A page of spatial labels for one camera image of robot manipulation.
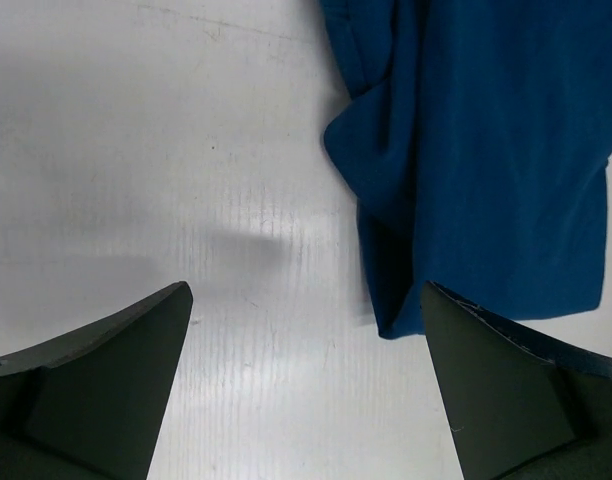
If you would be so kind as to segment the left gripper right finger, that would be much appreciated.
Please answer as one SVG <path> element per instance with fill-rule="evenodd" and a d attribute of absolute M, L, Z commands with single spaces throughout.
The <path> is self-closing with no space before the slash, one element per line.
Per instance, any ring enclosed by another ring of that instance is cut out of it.
<path fill-rule="evenodd" d="M 428 282 L 421 310 L 466 479 L 612 479 L 612 357 Z"/>

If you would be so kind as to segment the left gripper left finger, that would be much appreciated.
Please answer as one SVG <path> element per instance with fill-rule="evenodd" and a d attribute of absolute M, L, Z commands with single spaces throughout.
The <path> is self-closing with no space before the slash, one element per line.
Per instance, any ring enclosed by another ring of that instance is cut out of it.
<path fill-rule="evenodd" d="M 146 478 L 192 305 L 177 282 L 0 356 L 0 479 Z"/>

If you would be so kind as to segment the blue mickey t shirt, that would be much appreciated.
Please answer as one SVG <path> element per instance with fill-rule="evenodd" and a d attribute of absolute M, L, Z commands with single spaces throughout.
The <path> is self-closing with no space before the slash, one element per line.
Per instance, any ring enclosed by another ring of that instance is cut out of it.
<path fill-rule="evenodd" d="M 612 1 L 325 1 L 349 105 L 324 147 L 358 200 L 377 330 L 435 282 L 513 320 L 596 309 Z"/>

